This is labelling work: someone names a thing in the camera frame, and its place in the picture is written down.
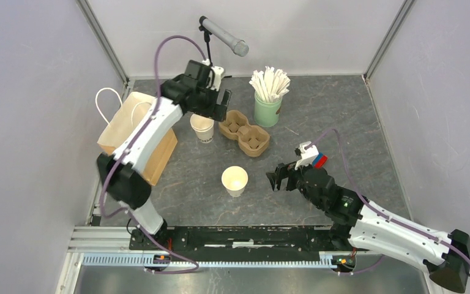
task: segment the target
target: gray table surface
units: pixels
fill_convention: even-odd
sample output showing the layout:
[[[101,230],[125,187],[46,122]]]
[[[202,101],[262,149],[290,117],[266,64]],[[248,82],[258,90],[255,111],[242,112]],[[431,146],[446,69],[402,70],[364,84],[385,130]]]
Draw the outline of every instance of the gray table surface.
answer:
[[[359,256],[356,270],[377,256]],[[203,268],[193,274],[153,275],[137,267],[83,266],[75,293],[117,294],[424,294],[421,273],[398,260],[385,258],[374,270],[338,277],[330,269]]]
[[[227,78],[223,88],[233,92],[228,109],[253,119],[254,90],[249,78]],[[168,225],[314,225],[330,224],[322,211],[298,191],[273,192],[265,172],[277,164],[297,160],[299,143],[314,140],[327,127],[343,136],[350,171],[361,192],[386,209],[408,217],[392,159],[381,132],[372,101],[360,76],[291,77],[280,119],[265,128],[271,135],[268,149],[257,158],[246,156],[236,141],[224,137],[215,123],[212,142],[200,143],[190,127],[190,114],[173,127],[177,146],[151,200]],[[134,91],[155,95],[153,80],[138,80]],[[336,183],[352,189],[345,175],[334,134],[317,144],[329,157],[325,168]],[[249,182],[244,193],[233,198],[222,186],[224,169],[238,165],[246,169]],[[107,211],[118,207],[109,199]],[[125,225],[124,214],[103,219],[101,225]]]

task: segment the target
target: white wall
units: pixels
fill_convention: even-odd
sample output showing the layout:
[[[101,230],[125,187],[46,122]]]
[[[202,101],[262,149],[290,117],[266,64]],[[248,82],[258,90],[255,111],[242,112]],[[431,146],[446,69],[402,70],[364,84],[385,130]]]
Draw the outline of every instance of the white wall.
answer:
[[[103,86],[121,90],[75,1],[0,1],[0,293],[54,293],[96,184]]]
[[[249,76],[265,65],[289,74],[362,74],[403,0],[89,2],[127,74],[152,77],[155,50],[170,35],[190,37],[206,51],[198,30],[202,15],[250,47],[241,58],[212,39],[212,59],[227,74]],[[159,67],[163,76],[181,74],[189,59],[199,59],[184,42],[166,45]]]
[[[371,90],[415,220],[470,234],[470,1],[417,1]]]

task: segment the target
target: paper bag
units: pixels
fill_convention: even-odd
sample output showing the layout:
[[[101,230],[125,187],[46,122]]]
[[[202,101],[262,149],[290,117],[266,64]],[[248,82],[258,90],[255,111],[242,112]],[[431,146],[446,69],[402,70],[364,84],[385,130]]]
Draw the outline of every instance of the paper bag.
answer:
[[[149,111],[154,99],[154,97],[147,94],[131,92],[109,125],[103,130],[98,139],[98,145],[107,154],[112,154],[116,148],[128,139],[132,131],[134,131]],[[176,145],[176,135],[170,129],[154,149],[150,159],[147,161],[144,172],[141,174],[151,185],[157,184]]]

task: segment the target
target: gray microphone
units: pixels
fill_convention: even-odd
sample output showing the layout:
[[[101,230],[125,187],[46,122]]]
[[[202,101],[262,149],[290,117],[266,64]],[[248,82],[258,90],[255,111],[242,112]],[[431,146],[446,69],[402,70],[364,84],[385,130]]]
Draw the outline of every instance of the gray microphone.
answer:
[[[199,19],[199,23],[213,35],[218,37],[224,44],[231,48],[231,51],[240,57],[246,56],[248,51],[250,51],[250,47],[244,42],[244,40],[237,39],[233,37],[230,33],[226,32],[221,27],[217,26],[207,17],[202,16]]]

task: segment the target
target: paper cup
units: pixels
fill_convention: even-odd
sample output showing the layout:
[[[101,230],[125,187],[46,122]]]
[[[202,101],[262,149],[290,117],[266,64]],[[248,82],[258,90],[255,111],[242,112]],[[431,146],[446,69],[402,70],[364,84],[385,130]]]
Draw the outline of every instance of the paper cup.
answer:
[[[228,167],[222,173],[222,184],[233,197],[238,197],[244,192],[248,183],[248,173],[242,167]]]
[[[190,125],[201,143],[210,143],[214,137],[214,120],[200,115],[192,115]]]

